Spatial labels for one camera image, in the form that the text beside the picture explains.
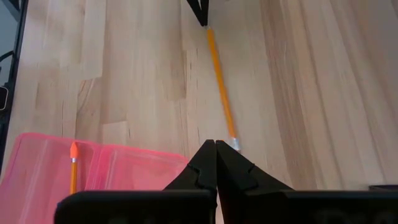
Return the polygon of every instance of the orange pencil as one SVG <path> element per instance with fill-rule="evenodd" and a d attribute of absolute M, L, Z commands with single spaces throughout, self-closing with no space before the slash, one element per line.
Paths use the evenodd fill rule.
<path fill-rule="evenodd" d="M 77 157 L 78 149 L 75 142 L 70 146 L 70 158 L 72 159 L 72 169 L 70 175 L 70 194 L 76 193 L 77 185 Z"/>
<path fill-rule="evenodd" d="M 208 43 L 209 43 L 211 57 L 213 58 L 213 64 L 214 64 L 214 69 L 215 69 L 215 73 L 216 73 L 216 77 L 217 77 L 218 88 L 220 90 L 221 102 L 223 104 L 225 119 L 226 119 L 226 122 L 228 125 L 228 132 L 232 139 L 232 147 L 235 150 L 240 151 L 239 141 L 236 137 L 236 131 L 234 128 L 234 122 L 232 119 L 231 109 L 229 108 L 228 96 L 227 96 L 226 88 L 224 86 L 223 72 L 221 70 L 221 64 L 220 64 L 220 60 L 218 58 L 218 52 L 217 52 L 217 47 L 216 47 L 216 41 L 214 38 L 214 32 L 210 27 L 207 27 L 207 39 L 208 39 Z"/>

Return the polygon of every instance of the pencil eraser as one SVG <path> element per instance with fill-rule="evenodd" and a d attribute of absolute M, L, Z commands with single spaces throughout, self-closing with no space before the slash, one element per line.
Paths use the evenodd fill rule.
<path fill-rule="evenodd" d="M 77 158 L 78 156 L 78 149 L 76 142 L 72 142 L 72 145 L 70 146 L 70 158 Z"/>

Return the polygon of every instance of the wooden desk surface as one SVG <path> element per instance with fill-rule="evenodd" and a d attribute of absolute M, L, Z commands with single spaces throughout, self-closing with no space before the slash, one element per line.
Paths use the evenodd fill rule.
<path fill-rule="evenodd" d="M 396 0 L 213 0 L 242 153 L 295 189 L 398 184 Z M 6 160 L 40 132 L 192 157 L 228 139 L 185 0 L 29 0 Z"/>

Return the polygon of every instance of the black cable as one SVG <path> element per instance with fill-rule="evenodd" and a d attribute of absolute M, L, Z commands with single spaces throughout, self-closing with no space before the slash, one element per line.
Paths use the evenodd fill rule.
<path fill-rule="evenodd" d="M 10 52 L 5 53 L 5 54 L 2 55 L 2 56 L 0 56 L 0 62 L 2 62 L 4 59 L 10 57 L 11 55 L 14 55 L 14 51 L 13 51 L 13 50 L 10 51 Z"/>

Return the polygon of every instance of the pink plastic case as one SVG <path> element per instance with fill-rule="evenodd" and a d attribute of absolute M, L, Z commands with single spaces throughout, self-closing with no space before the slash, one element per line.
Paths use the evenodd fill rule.
<path fill-rule="evenodd" d="M 78 190 L 162 190 L 187 165 L 179 155 L 25 133 L 0 185 L 4 223 L 52 223 L 70 188 L 70 146 L 79 148 Z"/>

